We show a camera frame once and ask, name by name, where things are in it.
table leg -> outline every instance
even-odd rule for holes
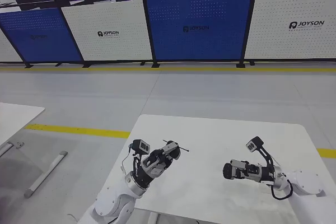
[[[63,157],[67,155],[66,151],[60,152],[60,154],[55,158],[55,160],[50,164],[49,170],[41,174],[39,178],[32,184],[31,187],[24,193],[25,198],[30,198],[35,190],[40,186],[40,184],[48,177],[48,175],[54,170],[54,168],[61,162]]]
[[[0,148],[0,157],[1,157],[2,155],[4,155],[5,152],[7,152],[12,146],[13,146],[13,144],[10,143],[10,142],[8,142],[8,143],[6,143],[6,145],[2,146],[2,147]]]
[[[148,224],[157,224],[159,214],[151,212],[150,217],[148,218]]]

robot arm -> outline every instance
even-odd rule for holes
[[[288,199],[301,224],[336,224],[336,199],[324,190],[318,174],[305,170],[283,171],[274,166],[271,155],[263,148],[264,142],[253,138],[246,147],[250,152],[259,151],[267,166],[250,164],[247,161],[231,160],[225,164],[226,179],[249,179],[271,187],[275,199]],[[283,190],[286,196],[277,198],[275,190]]]
[[[129,146],[134,150],[133,171],[122,177],[120,182],[103,189],[96,201],[88,208],[78,223],[81,224],[125,224],[130,218],[136,199],[142,197],[153,179],[172,164],[173,159],[180,156],[180,147],[176,142],[168,141],[167,145],[154,150],[148,155],[150,146],[143,140],[136,139]]]

black logo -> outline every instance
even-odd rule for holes
[[[183,26],[183,32],[209,30],[209,26]]]
[[[314,28],[322,27],[325,21],[301,21],[301,22],[291,22],[289,25],[289,29],[296,29],[296,28]]]
[[[43,38],[47,38],[47,35],[31,35],[30,38],[33,40],[43,39]]]
[[[118,31],[98,31],[97,34],[101,38],[113,38],[113,37],[118,37],[119,32]]]
[[[291,29],[291,28],[295,29],[296,26],[297,26],[297,22],[291,22],[290,26],[289,26],[289,29]]]

yellow tape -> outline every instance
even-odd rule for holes
[[[103,130],[92,128],[77,128],[77,127],[65,127],[56,125],[44,125],[44,124],[29,124],[25,129],[31,130],[45,130],[47,132],[63,132],[70,134],[88,134],[90,136],[104,136],[111,138],[128,138],[130,132],[123,132],[120,130]]]
[[[92,67],[92,68],[0,68],[0,71],[215,71],[215,72],[336,72],[336,68],[227,68],[227,67]]]
[[[104,136],[111,138],[128,138],[130,132],[123,132],[120,130],[103,130],[93,128],[77,128],[45,124],[29,124],[25,129],[44,130],[47,132],[63,132],[70,134],[87,134],[90,136]],[[327,148],[318,148],[318,152],[323,158],[336,158],[336,150],[329,150]]]
[[[318,152],[323,158],[336,158],[336,150],[329,150],[327,148],[318,148]]]

white table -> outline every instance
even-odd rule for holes
[[[231,159],[266,164],[245,147],[255,136],[284,169],[316,172],[336,197],[336,185],[301,125],[155,115],[139,117],[103,188],[119,181],[121,161],[134,139],[146,141],[151,151],[164,146],[163,139],[173,140],[190,152],[182,151],[151,183],[136,209],[215,223],[299,223],[288,201],[273,199],[267,186],[224,179],[223,166]],[[132,170],[132,157],[124,165]]]
[[[13,147],[14,144],[8,142],[9,139],[39,116],[44,110],[45,108],[37,106],[6,104],[0,102],[0,156]],[[26,198],[33,194],[66,154],[67,152],[62,151],[50,165],[49,170],[40,175],[33,185],[25,192],[24,196]]]

